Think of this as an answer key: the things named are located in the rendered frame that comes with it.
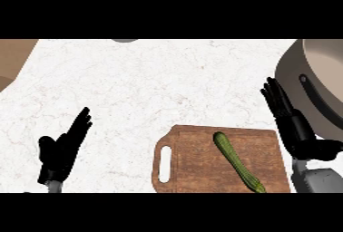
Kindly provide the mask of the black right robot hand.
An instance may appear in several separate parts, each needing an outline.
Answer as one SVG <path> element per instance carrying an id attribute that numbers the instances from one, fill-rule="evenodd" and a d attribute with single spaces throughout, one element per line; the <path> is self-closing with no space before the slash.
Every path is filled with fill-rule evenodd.
<path id="1" fill-rule="evenodd" d="M 266 78 L 261 92 L 275 118 L 281 141 L 292 156 L 297 160 L 334 160 L 343 151 L 343 142 L 317 139 L 305 114 L 295 108 L 275 78 Z"/>

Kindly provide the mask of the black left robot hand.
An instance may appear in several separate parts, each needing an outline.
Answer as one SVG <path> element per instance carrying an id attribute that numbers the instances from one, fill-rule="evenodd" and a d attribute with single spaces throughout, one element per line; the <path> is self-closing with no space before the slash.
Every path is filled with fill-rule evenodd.
<path id="1" fill-rule="evenodd" d="M 92 125 L 90 109 L 85 107 L 68 132 L 59 136 L 58 140 L 51 136 L 39 139 L 39 159 L 42 161 L 39 184 L 46 184 L 49 181 L 65 182 Z"/>

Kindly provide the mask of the brown wooden cutting board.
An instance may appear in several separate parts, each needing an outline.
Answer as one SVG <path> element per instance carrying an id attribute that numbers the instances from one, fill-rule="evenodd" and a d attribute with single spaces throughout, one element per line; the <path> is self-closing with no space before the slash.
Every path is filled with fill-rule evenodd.
<path id="1" fill-rule="evenodd" d="M 244 166 L 269 193 L 287 193 L 290 184 L 274 130 L 176 125 L 156 144 L 151 182 L 157 192 L 249 193 L 237 171 L 213 142 L 227 135 Z M 160 181 L 161 149 L 172 149 L 170 179 Z"/>

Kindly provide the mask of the long green squash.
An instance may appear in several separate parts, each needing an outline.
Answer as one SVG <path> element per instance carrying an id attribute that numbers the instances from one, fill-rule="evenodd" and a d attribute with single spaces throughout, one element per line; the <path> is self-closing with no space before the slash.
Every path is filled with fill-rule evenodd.
<path id="1" fill-rule="evenodd" d="M 265 185 L 261 182 L 261 180 L 256 178 L 256 176 L 252 174 L 249 168 L 243 164 L 243 161 L 237 155 L 237 151 L 234 148 L 234 145 L 231 141 L 228 140 L 228 137 L 222 131 L 216 131 L 213 134 L 213 142 L 216 144 L 218 149 L 222 152 L 224 157 L 229 161 L 237 175 L 240 176 L 246 187 L 255 192 L 255 193 L 266 193 Z"/>

